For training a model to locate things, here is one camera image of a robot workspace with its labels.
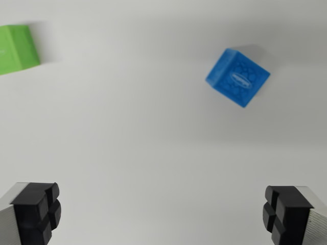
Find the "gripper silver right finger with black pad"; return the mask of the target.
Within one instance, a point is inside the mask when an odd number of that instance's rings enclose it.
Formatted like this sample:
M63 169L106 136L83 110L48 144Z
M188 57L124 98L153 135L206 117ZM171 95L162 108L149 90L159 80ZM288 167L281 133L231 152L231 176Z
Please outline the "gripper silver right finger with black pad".
M263 223L276 245L326 244L326 204L307 186L267 186Z

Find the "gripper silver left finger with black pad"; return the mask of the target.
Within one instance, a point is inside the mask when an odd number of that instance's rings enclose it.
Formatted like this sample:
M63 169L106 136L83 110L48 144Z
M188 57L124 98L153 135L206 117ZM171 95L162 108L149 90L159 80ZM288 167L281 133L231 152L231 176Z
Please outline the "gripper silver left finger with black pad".
M1 244L48 244L61 219L57 183L17 182L1 197Z

